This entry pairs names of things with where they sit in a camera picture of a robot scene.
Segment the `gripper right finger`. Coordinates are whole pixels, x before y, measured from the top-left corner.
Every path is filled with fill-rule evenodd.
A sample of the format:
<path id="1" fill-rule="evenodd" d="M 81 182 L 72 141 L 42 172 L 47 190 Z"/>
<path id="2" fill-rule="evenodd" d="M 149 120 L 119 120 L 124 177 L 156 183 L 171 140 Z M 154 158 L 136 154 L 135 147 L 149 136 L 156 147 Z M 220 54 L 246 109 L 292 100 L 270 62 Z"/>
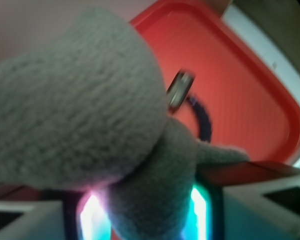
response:
<path id="1" fill-rule="evenodd" d="M 300 240 L 300 168 L 199 164 L 190 205 L 197 240 Z"/>

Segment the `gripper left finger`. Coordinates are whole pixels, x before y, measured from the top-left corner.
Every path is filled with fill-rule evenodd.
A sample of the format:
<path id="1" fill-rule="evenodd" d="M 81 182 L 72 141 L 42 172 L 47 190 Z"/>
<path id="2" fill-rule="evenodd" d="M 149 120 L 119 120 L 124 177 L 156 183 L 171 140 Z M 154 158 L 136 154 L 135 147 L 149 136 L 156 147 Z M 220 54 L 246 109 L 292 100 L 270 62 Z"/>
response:
<path id="1" fill-rule="evenodd" d="M 0 240 L 108 240 L 110 222 L 90 192 L 0 184 Z"/>

